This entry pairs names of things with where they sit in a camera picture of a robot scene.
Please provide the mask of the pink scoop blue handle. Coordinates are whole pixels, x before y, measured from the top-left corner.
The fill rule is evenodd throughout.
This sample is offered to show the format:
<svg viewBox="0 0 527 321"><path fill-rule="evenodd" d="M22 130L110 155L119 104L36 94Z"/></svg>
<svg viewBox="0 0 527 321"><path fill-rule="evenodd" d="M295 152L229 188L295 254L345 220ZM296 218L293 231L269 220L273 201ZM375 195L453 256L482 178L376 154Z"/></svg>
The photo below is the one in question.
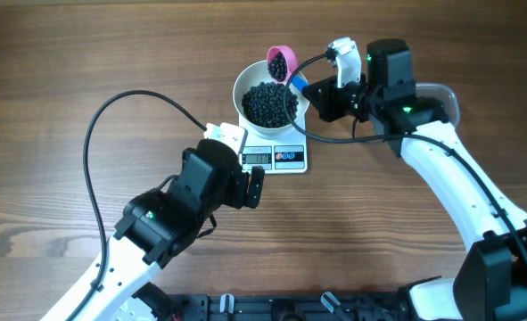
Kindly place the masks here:
<svg viewBox="0 0 527 321"><path fill-rule="evenodd" d="M292 50L291 47L289 47L287 45L276 45L276 46L272 46L272 47L270 47L268 49L267 65L270 62L270 60L279 52L281 52L284 55L284 58L286 59L286 63L287 63L287 67L288 67L287 77L286 77L285 81L283 81L283 82L278 82L278 81L276 81L274 79L273 80L276 83L278 83L278 84L285 84L286 81L289 79L289 77L293 75L293 72L299 66L299 64L298 64L298 59L297 59L297 57L296 57L296 55L295 55L295 53L294 53L294 51Z"/></svg>

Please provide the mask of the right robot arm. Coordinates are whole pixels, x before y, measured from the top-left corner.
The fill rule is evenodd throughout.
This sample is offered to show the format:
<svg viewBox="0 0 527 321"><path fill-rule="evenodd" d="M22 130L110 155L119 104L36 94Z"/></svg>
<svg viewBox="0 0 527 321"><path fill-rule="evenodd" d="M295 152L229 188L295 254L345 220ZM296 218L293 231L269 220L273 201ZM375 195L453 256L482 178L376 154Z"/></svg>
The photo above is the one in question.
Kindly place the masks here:
<svg viewBox="0 0 527 321"><path fill-rule="evenodd" d="M376 40L360 55L347 38L324 57L334 76L303 87L322 120L351 116L414 169L453 220L466 249L457 275L399 291L401 320L527 319L527 213L498 189L463 146L455 93L419 83L412 54L398 38Z"/></svg>

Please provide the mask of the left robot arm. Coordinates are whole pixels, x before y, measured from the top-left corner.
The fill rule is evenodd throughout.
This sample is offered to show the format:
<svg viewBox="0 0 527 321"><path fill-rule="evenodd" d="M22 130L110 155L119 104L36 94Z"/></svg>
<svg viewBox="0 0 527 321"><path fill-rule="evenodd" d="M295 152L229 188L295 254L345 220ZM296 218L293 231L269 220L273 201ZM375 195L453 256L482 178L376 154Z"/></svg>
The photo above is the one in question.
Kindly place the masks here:
<svg viewBox="0 0 527 321"><path fill-rule="evenodd" d="M92 266L45 314L46 320L110 320L194 241L211 234L220 206L256 208L265 171L243 171L238 154L203 139L182 155L179 174L131 200Z"/></svg>

